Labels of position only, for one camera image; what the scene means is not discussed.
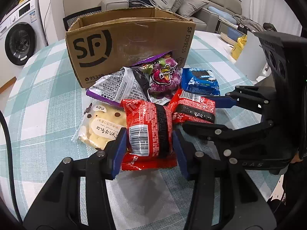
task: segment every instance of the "white curtain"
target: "white curtain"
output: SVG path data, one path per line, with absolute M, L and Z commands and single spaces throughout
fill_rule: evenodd
M 263 25 L 272 23 L 278 32 L 300 36 L 302 26 L 284 0 L 241 0 L 242 15 Z

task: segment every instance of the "blue storage bin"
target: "blue storage bin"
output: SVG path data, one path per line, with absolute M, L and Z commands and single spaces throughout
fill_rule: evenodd
M 231 27 L 228 27 L 227 29 L 227 36 L 235 42 L 237 42 L 237 39 L 243 35 L 244 34 L 242 32 L 239 32 Z

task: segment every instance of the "sf logo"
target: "sf logo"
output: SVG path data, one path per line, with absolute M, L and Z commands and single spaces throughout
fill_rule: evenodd
M 102 56 L 100 57 L 99 59 L 97 60 L 94 60 L 92 62 L 80 62 L 79 65 L 80 67 L 93 67 L 95 65 L 98 65 L 102 62 L 104 62 L 109 56 L 110 56 L 110 53 L 111 53 L 111 50 L 112 50 L 112 38 L 111 38 L 111 34 L 108 30 L 102 30 L 102 33 L 106 39 L 106 50 L 105 50 L 105 53 L 104 55 L 105 56 Z M 90 35 L 86 38 L 86 41 L 87 41 L 87 45 L 88 45 L 88 51 L 90 53 L 90 56 L 95 56 L 95 50 L 94 50 L 94 46 L 95 48 L 98 48 L 100 47 L 100 42 L 95 42 L 94 46 L 93 46 L 93 40 L 94 39 L 101 39 L 101 34 L 93 34 L 93 35 Z M 78 39 L 75 39 L 73 41 L 73 44 L 74 44 L 74 48 L 78 51 L 81 51 L 82 54 L 80 55 L 77 55 L 77 58 L 78 59 L 83 59 L 85 58 L 87 55 L 88 55 L 88 51 L 85 47 L 81 46 L 82 44 L 81 43 L 84 43 L 84 39 L 83 38 L 78 38 Z M 99 49 L 96 49 L 96 53 L 101 53 L 102 51 Z

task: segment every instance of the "light blue pillow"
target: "light blue pillow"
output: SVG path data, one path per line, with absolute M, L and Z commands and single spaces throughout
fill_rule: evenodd
M 213 13 L 218 14 L 220 17 L 223 17 L 224 19 L 233 23 L 234 25 L 237 25 L 237 21 L 229 13 L 224 12 L 224 11 L 220 11 L 219 9 L 212 7 L 212 6 L 208 7 L 208 10 L 212 11 Z

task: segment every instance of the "metal screw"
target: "metal screw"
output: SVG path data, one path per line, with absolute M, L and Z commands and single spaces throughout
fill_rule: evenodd
M 231 158 L 229 158 L 229 162 L 231 164 L 237 164 L 238 160 L 236 158 L 234 158 L 234 157 L 231 157 Z
M 195 156 L 196 157 L 203 157 L 204 156 L 204 153 L 202 151 L 196 151 L 195 152 Z
M 224 150 L 224 156 L 230 156 L 231 155 L 231 150 Z
M 99 157 L 104 157 L 106 155 L 106 153 L 104 152 L 104 150 L 100 150 L 96 152 L 96 155 Z
M 217 135 L 219 135 L 219 134 L 222 133 L 222 130 L 221 130 L 221 129 L 216 129 L 216 130 L 214 131 L 214 133 L 217 134 Z
M 63 163 L 65 163 L 65 164 L 68 164 L 68 163 L 70 163 L 71 162 L 71 158 L 70 157 L 65 157 L 64 159 L 63 159 Z

